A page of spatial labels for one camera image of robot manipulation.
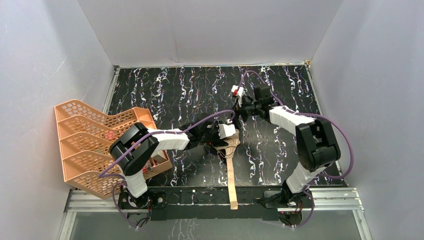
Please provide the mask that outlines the beige and black folding umbrella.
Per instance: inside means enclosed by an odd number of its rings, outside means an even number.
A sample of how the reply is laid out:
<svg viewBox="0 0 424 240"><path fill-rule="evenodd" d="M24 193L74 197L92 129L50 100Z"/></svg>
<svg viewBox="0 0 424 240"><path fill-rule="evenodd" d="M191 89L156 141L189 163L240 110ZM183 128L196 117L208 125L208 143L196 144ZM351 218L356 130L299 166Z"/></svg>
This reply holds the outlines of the beige and black folding umbrella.
<svg viewBox="0 0 424 240"><path fill-rule="evenodd" d="M236 192L236 178L235 171L233 166L233 158L236 153L238 145L240 142L239 137L240 131L235 130L235 134L224 138L218 146L212 145L226 160L227 166L227 188L228 188L228 197L231 210L238 210L238 199Z"/></svg>

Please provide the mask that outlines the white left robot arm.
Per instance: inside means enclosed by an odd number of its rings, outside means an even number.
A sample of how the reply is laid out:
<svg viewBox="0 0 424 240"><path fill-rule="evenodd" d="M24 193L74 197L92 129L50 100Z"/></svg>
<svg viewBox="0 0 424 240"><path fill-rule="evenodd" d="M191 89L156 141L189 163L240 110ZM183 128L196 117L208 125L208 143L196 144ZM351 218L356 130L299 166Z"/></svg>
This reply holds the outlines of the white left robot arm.
<svg viewBox="0 0 424 240"><path fill-rule="evenodd" d="M168 130L148 128L139 122L109 147L109 154L117 161L130 201L137 208L145 208L150 196L143 167L153 156L169 150L188 151L198 145L207 145L219 154L228 154L230 139L237 134L234 124L222 121L188 123Z"/></svg>

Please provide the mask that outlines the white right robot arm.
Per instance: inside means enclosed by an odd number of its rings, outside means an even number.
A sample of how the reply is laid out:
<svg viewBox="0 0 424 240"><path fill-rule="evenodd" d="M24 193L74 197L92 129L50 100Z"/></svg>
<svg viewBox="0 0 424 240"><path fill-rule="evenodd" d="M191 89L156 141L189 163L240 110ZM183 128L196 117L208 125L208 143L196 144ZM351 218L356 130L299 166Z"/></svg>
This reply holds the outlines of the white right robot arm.
<svg viewBox="0 0 424 240"><path fill-rule="evenodd" d="M305 196L313 179L341 157L332 124L322 117L301 115L284 106L269 86L255 87L253 91L254 96L250 97L241 86L233 85L231 94L236 99L233 109L243 122L260 117L295 137L298 164L283 182L281 193L271 196L272 200L294 202Z"/></svg>

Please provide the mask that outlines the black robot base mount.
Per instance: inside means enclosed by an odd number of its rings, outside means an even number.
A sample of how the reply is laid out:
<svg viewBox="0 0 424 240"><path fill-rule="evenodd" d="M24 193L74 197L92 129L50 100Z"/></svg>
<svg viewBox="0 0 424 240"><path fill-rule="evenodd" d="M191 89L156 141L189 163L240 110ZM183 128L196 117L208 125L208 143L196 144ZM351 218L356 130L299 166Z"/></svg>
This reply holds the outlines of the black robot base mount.
<svg viewBox="0 0 424 240"><path fill-rule="evenodd" d="M136 222L141 227L150 221L179 219L260 219L297 225L308 198L299 193L291 198L279 186L237 186L236 203L230 203L226 186L149 187L140 197L133 197L120 187L117 206L126 216L145 213Z"/></svg>

